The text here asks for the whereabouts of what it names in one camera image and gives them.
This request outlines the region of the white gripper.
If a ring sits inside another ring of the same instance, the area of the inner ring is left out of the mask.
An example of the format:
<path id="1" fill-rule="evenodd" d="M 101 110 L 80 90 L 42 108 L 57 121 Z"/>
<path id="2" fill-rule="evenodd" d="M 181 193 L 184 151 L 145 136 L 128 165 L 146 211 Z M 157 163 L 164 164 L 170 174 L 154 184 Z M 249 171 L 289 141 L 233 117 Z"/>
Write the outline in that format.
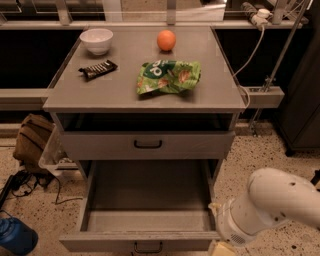
<path id="1" fill-rule="evenodd" d="M 212 242 L 208 256 L 236 256 L 232 245 L 245 246 L 255 240 L 261 231 L 287 223 L 286 218 L 257 208 L 247 195 L 230 199 L 224 204 L 210 203 L 208 207 L 215 217 L 216 231 L 225 241 Z"/>

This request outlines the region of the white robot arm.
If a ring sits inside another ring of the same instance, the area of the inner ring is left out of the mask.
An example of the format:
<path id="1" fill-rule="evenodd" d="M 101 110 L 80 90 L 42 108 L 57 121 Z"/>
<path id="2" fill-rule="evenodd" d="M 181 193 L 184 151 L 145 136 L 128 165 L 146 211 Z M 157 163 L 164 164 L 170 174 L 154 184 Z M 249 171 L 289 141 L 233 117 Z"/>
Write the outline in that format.
<path id="1" fill-rule="evenodd" d="M 306 178 L 270 167 L 254 171 L 237 196 L 209 207 L 219 240 L 234 247 L 251 244 L 289 222 L 320 229 L 320 192 L 316 186 Z"/>

